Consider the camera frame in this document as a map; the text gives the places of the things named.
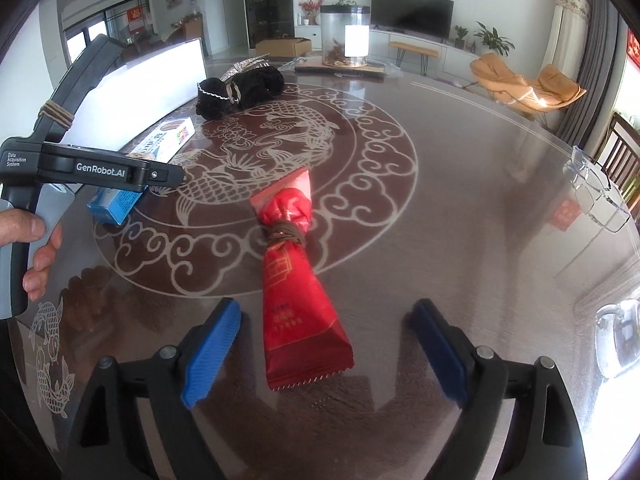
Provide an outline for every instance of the fish pattern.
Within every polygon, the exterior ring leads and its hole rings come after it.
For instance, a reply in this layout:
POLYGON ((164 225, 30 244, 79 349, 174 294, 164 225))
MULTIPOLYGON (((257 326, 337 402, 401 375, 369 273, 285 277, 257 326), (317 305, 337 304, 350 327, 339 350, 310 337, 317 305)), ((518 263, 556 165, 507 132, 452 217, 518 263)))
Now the fish pattern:
POLYGON ((258 135, 242 127, 237 117, 226 118, 207 132, 214 149, 188 153, 181 164, 186 174, 181 186, 152 188, 151 192, 158 196, 179 194, 176 214, 182 225, 189 226, 189 216, 197 204, 247 200, 297 168, 324 162, 332 153, 332 139, 339 126, 306 101, 273 101, 246 110, 246 115, 266 118, 260 126, 265 132, 258 135), (300 146, 297 153, 284 148, 291 143, 300 146))
POLYGON ((45 406, 51 411, 67 418, 65 411, 66 405, 71 398, 71 391, 74 387, 76 375, 69 373, 68 365, 65 357, 62 356, 62 380, 56 380, 55 384, 51 384, 51 364, 58 362, 58 353, 60 351, 60 320, 62 319, 63 301, 56 307, 50 301, 40 303, 38 312, 33 318, 29 339, 31 346, 36 352, 36 392, 38 395, 38 405, 45 406), (38 345, 36 349, 36 333, 40 329, 44 330, 44 339, 42 345, 38 345))

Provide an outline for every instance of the curtain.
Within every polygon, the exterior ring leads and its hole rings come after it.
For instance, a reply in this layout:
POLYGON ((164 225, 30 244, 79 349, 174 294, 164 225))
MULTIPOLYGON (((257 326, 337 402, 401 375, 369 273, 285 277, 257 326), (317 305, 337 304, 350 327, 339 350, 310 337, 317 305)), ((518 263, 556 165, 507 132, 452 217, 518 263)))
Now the curtain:
POLYGON ((556 136, 570 146, 584 148, 598 119, 613 68, 618 33, 618 11, 609 0, 588 0, 591 5, 584 57, 576 81, 587 93, 570 105, 556 136))
POLYGON ((587 0, 556 0, 542 68, 552 64, 575 81, 587 41, 589 15, 590 5, 587 0))

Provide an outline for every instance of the window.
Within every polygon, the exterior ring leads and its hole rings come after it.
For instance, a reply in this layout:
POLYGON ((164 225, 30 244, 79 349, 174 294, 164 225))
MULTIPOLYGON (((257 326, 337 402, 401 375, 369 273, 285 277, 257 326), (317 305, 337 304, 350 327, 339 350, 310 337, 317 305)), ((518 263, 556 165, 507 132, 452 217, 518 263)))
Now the window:
POLYGON ((78 56, 82 54, 82 51, 86 47, 84 34, 80 32, 69 40, 66 40, 66 47, 69 50, 69 59, 71 63, 73 63, 78 58, 78 56))
POLYGON ((126 0, 94 14, 65 30, 69 58, 74 62, 99 34, 123 43, 133 43, 140 35, 153 33, 149 0, 126 0), (131 11, 139 9, 132 21, 131 11))
POLYGON ((88 32, 89 32, 89 40, 93 41, 95 40, 96 36, 98 36, 99 34, 104 34, 105 36, 107 35, 107 25, 103 20, 89 27, 88 32))

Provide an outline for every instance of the red snack package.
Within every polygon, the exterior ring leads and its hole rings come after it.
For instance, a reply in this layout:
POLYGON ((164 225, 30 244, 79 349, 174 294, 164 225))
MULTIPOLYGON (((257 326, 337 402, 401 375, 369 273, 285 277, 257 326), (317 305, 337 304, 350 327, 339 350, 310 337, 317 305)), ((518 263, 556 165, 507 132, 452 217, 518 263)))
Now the red snack package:
POLYGON ((312 217, 308 170, 280 179, 251 204, 271 232, 262 261, 269 387, 309 383, 353 367, 353 349, 303 247, 312 217))

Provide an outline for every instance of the cardboard box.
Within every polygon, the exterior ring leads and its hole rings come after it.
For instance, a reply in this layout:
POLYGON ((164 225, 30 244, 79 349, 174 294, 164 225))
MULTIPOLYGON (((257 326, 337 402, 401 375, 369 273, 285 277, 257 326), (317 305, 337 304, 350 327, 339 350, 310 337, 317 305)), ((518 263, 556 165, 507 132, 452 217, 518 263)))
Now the cardboard box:
POLYGON ((298 57, 311 52, 311 40, 307 38, 282 38, 262 40, 255 46, 255 55, 269 54, 274 57, 298 57))
MULTIPOLYGON (((131 153, 152 156, 169 162, 195 133, 191 118, 172 119, 160 123, 131 153)), ((87 203, 94 218, 105 224, 120 225, 142 193, 101 187, 87 203)))

